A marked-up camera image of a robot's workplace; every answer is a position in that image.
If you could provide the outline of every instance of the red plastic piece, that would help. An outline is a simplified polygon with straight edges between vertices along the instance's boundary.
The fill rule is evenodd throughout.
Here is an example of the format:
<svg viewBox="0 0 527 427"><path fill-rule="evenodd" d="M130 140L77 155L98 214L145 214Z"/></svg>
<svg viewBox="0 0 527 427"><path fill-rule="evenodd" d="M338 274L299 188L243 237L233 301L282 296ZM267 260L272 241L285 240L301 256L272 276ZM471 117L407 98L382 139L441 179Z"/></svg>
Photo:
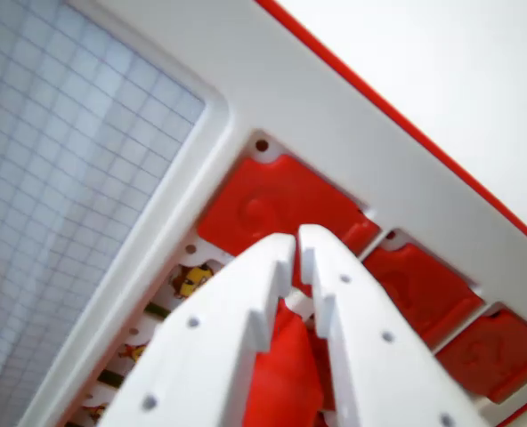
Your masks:
<svg viewBox="0 0 527 427"><path fill-rule="evenodd" d="M378 232L350 198L294 158L282 155L270 164L243 160L206 210L198 233L238 255L269 234L295 235L306 223L331 230L355 253ZM298 277L296 267L294 285L309 294Z"/></svg>
<svg viewBox="0 0 527 427"><path fill-rule="evenodd" d="M335 410L335 393L333 391L333 375L331 374L331 365L328 358L327 340L319 338L315 334L315 329L308 330L309 344L311 345L313 356L315 357L315 366L319 374L320 386L323 390L323 407L324 411Z"/></svg>
<svg viewBox="0 0 527 427"><path fill-rule="evenodd" d="M482 305L463 279L412 244L393 252L379 247L364 266L430 347Z"/></svg>
<svg viewBox="0 0 527 427"><path fill-rule="evenodd" d="M527 383L527 323L508 310L478 318L437 358L468 391L502 402Z"/></svg>
<svg viewBox="0 0 527 427"><path fill-rule="evenodd" d="M323 403L307 328L280 305L272 350L255 358L244 427L313 427Z"/></svg>

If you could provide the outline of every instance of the white plastic board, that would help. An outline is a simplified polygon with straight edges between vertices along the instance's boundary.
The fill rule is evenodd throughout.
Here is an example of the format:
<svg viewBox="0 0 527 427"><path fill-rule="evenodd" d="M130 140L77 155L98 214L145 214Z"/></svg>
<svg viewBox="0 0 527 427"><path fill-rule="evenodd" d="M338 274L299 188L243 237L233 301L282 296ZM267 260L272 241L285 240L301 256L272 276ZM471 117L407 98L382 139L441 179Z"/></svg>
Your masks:
<svg viewBox="0 0 527 427"><path fill-rule="evenodd" d="M382 229L380 239L388 230L404 230L476 283L487 302L503 302L527 320L527 238L257 4L76 3L140 52L181 73L205 95L207 110L22 425L58 420L99 359L95 350L104 348L169 254L182 256L202 208L259 134L270 135L366 206ZM123 285L116 286L121 278ZM518 394L527 400L527 389ZM499 417L509 410L501 408Z"/></svg>

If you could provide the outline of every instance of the small toy figure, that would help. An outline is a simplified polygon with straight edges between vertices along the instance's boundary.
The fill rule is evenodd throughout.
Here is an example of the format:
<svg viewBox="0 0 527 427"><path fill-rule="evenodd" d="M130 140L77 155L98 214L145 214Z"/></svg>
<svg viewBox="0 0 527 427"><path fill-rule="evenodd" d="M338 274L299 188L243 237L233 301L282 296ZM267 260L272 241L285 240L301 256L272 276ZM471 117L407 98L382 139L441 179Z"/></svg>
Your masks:
<svg viewBox="0 0 527 427"><path fill-rule="evenodd" d="M107 407L107 405L108 405L107 403L102 403L101 405L97 407L82 407L82 408L85 411L87 411L93 423L97 425L97 423L100 421L101 416L103 415L103 412L105 412L105 408Z"/></svg>
<svg viewBox="0 0 527 427"><path fill-rule="evenodd" d="M188 298L213 275L214 271L206 263L197 267L182 267L181 274L171 282L174 296L178 299Z"/></svg>
<svg viewBox="0 0 527 427"><path fill-rule="evenodd" d="M148 342L145 344L131 345L123 344L125 349L118 353L120 358L130 358L133 362L137 362L141 357L142 353L145 351Z"/></svg>

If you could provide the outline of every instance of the grid surface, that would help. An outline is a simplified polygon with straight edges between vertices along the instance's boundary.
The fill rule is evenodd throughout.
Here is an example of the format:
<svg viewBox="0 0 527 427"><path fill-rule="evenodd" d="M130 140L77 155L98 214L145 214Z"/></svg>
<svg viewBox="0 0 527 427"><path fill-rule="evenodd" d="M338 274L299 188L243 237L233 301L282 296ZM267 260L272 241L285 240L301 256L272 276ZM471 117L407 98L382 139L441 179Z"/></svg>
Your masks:
<svg viewBox="0 0 527 427"><path fill-rule="evenodd" d="M20 419L203 108L59 0L0 0L0 426Z"/></svg>

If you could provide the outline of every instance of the screw hole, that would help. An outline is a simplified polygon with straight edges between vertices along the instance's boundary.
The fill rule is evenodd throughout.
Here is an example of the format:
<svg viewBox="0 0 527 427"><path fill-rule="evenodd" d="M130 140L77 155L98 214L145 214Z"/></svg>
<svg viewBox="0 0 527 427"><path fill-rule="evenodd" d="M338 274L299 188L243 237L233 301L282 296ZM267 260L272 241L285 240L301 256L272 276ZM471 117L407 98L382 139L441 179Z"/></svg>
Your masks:
<svg viewBox="0 0 527 427"><path fill-rule="evenodd" d="M255 142L255 149L258 151L264 152L267 151L267 149L270 147L270 144L266 140L257 140Z"/></svg>
<svg viewBox="0 0 527 427"><path fill-rule="evenodd" d="M391 332L384 331L382 333L382 339L385 340L386 342L393 342L394 341L394 335L392 335Z"/></svg>
<svg viewBox="0 0 527 427"><path fill-rule="evenodd" d="M154 396L147 396L142 402L142 408L145 411L150 411L157 406L157 399Z"/></svg>
<svg viewBox="0 0 527 427"><path fill-rule="evenodd" d="M440 422L442 423L443 427L453 427L455 425L453 418L451 418L449 414L441 414Z"/></svg>
<svg viewBox="0 0 527 427"><path fill-rule="evenodd" d="M189 327L197 327L200 325L200 320L198 318L189 318L188 326Z"/></svg>

